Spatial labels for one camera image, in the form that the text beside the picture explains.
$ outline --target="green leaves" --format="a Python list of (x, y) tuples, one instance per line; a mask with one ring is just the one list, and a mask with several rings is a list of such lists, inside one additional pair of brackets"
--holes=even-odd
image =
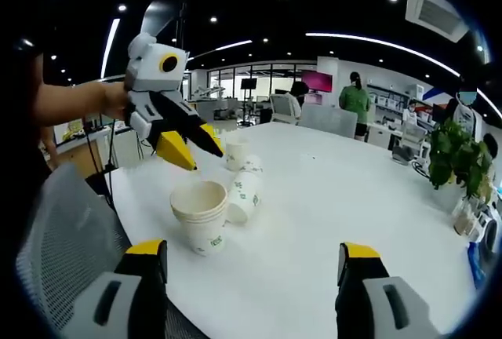
[(435, 189), (447, 183), (452, 174), (464, 184), (467, 196), (489, 199), (491, 189), (487, 173), (492, 164), (486, 144), (476, 143), (451, 119), (431, 134), (430, 181)]

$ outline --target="white table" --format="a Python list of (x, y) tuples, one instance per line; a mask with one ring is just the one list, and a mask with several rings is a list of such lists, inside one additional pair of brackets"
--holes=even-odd
[(175, 184), (229, 185), (224, 160), (194, 149), (199, 171), (158, 158), (112, 174), (115, 206), (133, 243), (168, 242), (167, 294), (211, 338), (336, 337), (343, 241), (372, 246), (451, 330), (473, 301), (467, 242), (433, 207), (428, 181), (371, 144), (269, 123), (239, 130), (264, 163), (263, 204), (244, 228), (226, 225), (221, 253), (191, 252), (169, 207)]

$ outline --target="potted plant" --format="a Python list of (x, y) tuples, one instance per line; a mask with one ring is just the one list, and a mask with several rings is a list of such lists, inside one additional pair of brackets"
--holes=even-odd
[(465, 191), (465, 195), (488, 202), (491, 195), (488, 171), (492, 163), (486, 144), (476, 142), (460, 125), (447, 119), (431, 133), (429, 180), (435, 190), (451, 189), (450, 196), (439, 197), (449, 213)]

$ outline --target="hand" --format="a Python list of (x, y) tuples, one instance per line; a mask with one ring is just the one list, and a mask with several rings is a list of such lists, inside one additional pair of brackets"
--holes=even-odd
[(124, 89), (124, 82), (111, 82), (104, 84), (104, 109), (103, 114), (113, 119), (124, 120), (124, 108), (129, 98)]

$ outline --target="pink screen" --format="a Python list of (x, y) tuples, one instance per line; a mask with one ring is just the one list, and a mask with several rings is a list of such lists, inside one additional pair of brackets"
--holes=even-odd
[(333, 90), (333, 76), (321, 72), (304, 71), (301, 81), (308, 85), (309, 89), (331, 92)]

